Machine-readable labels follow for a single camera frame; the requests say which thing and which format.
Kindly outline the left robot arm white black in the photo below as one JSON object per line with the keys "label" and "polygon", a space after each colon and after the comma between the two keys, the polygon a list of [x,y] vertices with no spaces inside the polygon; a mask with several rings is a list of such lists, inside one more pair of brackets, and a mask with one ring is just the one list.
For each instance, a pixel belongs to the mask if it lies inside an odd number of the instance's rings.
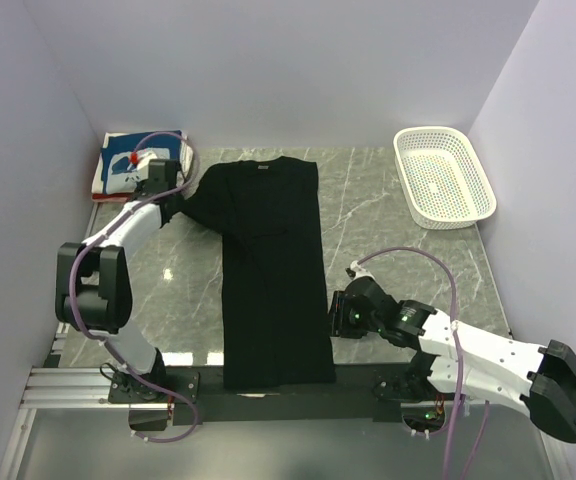
{"label": "left robot arm white black", "polygon": [[148,177],[99,232],[57,253],[55,313],[86,338],[100,343],[131,378],[144,401],[161,399],[168,378],[161,352],[130,323],[133,294],[129,259],[180,212],[183,192],[196,173],[191,159],[154,159]]}

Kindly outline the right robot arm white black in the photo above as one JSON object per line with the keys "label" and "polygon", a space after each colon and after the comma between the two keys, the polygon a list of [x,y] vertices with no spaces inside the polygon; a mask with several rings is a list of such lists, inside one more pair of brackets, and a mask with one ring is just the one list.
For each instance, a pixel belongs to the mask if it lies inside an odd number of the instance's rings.
{"label": "right robot arm white black", "polygon": [[378,376],[377,397],[417,403],[460,391],[513,409],[547,435],[576,444],[576,354],[568,345],[522,343],[451,322],[430,305],[395,300],[369,276],[334,293],[329,319],[334,337],[375,333],[414,350],[407,366]]}

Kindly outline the black t shirt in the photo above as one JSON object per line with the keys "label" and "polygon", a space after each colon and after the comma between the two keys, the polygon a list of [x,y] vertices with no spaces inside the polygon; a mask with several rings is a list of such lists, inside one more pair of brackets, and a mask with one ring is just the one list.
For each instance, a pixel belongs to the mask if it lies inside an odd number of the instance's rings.
{"label": "black t shirt", "polygon": [[227,389],[336,380],[318,187],[313,162],[220,163],[182,204],[222,237]]}

